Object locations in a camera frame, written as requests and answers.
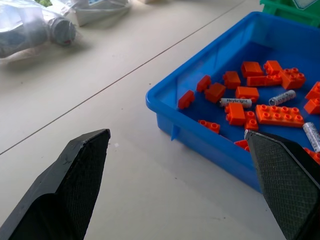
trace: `aa battery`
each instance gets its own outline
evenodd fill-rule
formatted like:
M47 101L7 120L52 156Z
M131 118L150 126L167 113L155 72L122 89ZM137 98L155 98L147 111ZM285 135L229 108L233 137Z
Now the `aa battery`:
M280 104L283 104L291 99L294 99L296 97L296 92L294 90L286 91L285 93L282 93L278 96L274 96L269 99L269 105L270 106L277 106Z
M303 130L308 137L311 146L313 147L313 150L316 153L320 152L320 134L318 130L316 129L316 126L313 122L306 122L303 124Z
M221 98L220 107L226 107L229 103L239 103L242 104L244 108L252 107L251 99L241 99L241 98Z

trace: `orange lego brick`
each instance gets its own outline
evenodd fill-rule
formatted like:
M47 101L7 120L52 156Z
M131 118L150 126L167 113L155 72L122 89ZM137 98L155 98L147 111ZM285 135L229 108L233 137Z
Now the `orange lego brick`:
M206 90L211 84L211 77L209 75L205 75L196 85L197 92L203 92Z
M209 89L204 91L205 99L212 103L217 103L220 98L225 94L226 87L220 83L215 82Z
M282 87L284 89L299 89L305 83L305 75L299 72L298 68L285 69L280 72Z
M195 94L193 91L188 90L178 101L178 108L185 109L190 106L190 104L195 101Z
M282 71L282 67L278 61L266 61L266 63L263 65L263 68L268 75L276 75Z
M255 113L253 111L245 111L244 116L245 116L244 129L258 131L259 126L258 126Z
M202 126L205 126L208 129L210 129L211 131L215 132L216 134L219 134L219 132L220 132L220 125L215 122L199 120L198 123L200 123Z
M222 78L227 89L236 89L241 85L239 75L236 71L227 71Z
M304 105L304 109L308 114L320 114L320 98L310 99L306 105Z
M246 122L244 107L241 103L231 102L225 107L226 120L230 125L242 126Z
M235 141L234 144L239 146L240 148L243 148L244 150L250 152L247 140Z
M259 98L259 92L256 87L238 86L235 91L237 99L251 99L256 103Z
M306 99L317 99L320 98L320 81L317 81L308 94L305 96Z
M264 75L264 71L256 61L244 61L241 66L241 72L244 78Z
M267 76L248 76L246 79L246 85L249 87L265 86L266 82Z
M310 157L312 157L316 161L317 164L320 164L320 153L311 151L306 147L304 147L303 149L310 155Z
M296 107L257 105L255 113L260 124L302 128L305 123Z
M265 80L266 86L277 86L281 84L282 84L282 77L280 74L266 76L266 80Z

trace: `blue plastic tray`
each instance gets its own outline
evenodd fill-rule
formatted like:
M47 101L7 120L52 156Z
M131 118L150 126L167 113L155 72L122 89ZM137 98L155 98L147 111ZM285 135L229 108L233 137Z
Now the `blue plastic tray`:
M319 129L319 115L309 115L304 105L306 94L320 80L320 29L262 12L250 13L146 95L146 105L156 112L160 129L257 191L260 187L250 153L234 144L244 139L244 128L229 125L224 109L206 101L203 93L197 92L195 102L187 109L179 110L177 105L188 90L196 92L197 83L204 75L210 75L213 82L223 83L222 75L226 71L237 71L242 77L243 61L263 65L267 60L277 60L283 68L296 67L305 74L306 83L296 90L297 97L284 105L299 108L305 122L313 122ZM285 92L281 86L259 87L258 91L257 104L266 105L269 98ZM227 90L223 97L234 98L235 91ZM200 125L198 120L220 124L220 135ZM259 131L296 141L312 150L302 128L259 124Z

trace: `clear plastic bag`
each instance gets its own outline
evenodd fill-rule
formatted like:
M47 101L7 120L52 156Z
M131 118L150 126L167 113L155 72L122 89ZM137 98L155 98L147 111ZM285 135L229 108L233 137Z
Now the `clear plastic bag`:
M132 0L50 0L49 8L71 19L78 26L127 11Z
M76 34L69 20L33 0L0 0L0 59L33 56L47 43L69 46Z

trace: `table surface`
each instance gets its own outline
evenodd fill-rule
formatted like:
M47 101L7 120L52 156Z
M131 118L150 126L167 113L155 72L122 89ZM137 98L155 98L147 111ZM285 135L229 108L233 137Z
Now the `table surface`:
M170 141L145 104L152 86L261 9L255 0L136 2L113 25L81 28L85 49L2 69L0 225L69 140L109 128L85 239L285 240L260 193Z

